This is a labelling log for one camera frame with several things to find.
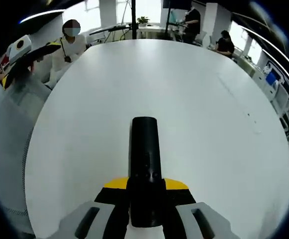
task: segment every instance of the yellow part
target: yellow part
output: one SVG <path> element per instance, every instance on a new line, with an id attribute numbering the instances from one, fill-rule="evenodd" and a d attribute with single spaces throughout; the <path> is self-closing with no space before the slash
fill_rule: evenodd
<path id="1" fill-rule="evenodd" d="M 129 177 L 116 178 L 104 185 L 105 188 L 126 189 Z"/>
<path id="2" fill-rule="evenodd" d="M 7 75 L 4 76 L 4 78 L 2 79 L 1 83 L 3 85 L 3 88 L 6 90 L 5 85 L 6 85 L 6 80 L 7 80 Z"/>
<path id="3" fill-rule="evenodd" d="M 57 43 L 57 42 L 49 42 L 47 44 L 47 46 L 50 46 L 50 45 L 55 45 L 55 46 L 61 46 L 61 44 Z"/>
<path id="4" fill-rule="evenodd" d="M 184 183 L 172 179 L 165 178 L 166 190 L 189 189 Z"/>

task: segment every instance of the gray plastic part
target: gray plastic part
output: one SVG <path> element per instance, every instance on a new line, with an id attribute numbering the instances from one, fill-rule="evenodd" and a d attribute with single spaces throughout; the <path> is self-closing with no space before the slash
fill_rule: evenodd
<path id="1" fill-rule="evenodd" d="M 76 210 L 60 221 L 59 229 L 48 239 L 77 239 L 75 232 L 90 208 L 99 208 L 91 224 L 86 239 L 102 239 L 103 233 L 115 205 L 96 203 L 93 201 L 80 205 Z"/>
<path id="2" fill-rule="evenodd" d="M 215 234 L 214 239 L 239 239 L 231 231 L 229 221 L 205 203 L 180 205 L 176 208 L 182 219 L 187 239 L 203 239 L 202 232 L 193 215 L 193 211 L 196 209 L 199 209 L 205 216 Z"/>

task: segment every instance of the white shirt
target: white shirt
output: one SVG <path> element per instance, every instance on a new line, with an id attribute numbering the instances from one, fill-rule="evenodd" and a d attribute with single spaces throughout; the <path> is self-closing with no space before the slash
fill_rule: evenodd
<path id="1" fill-rule="evenodd" d="M 57 43 L 62 43 L 62 47 L 52 54 L 50 79 L 49 82 L 46 83 L 50 88 L 55 87 L 72 62 L 77 60 L 84 53 L 87 46 L 87 41 L 84 35 L 77 35 L 73 43 L 69 43 L 65 37 L 58 39 Z M 66 56 L 71 58 L 71 63 L 65 62 Z"/>

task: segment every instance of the man standing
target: man standing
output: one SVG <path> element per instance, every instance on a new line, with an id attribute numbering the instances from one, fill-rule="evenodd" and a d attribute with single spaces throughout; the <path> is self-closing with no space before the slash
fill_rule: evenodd
<path id="1" fill-rule="evenodd" d="M 185 24 L 187 27 L 184 29 L 183 42 L 192 44 L 196 35 L 200 33 L 200 13 L 193 5 L 191 10 L 186 13 Z"/>

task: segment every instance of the chair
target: chair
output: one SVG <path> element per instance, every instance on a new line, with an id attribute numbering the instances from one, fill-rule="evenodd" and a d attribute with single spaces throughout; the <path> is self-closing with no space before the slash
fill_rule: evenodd
<path id="1" fill-rule="evenodd" d="M 33 234 L 25 200 L 25 165 L 31 134 L 50 90 L 30 73 L 0 101 L 0 204 L 12 225 Z"/>

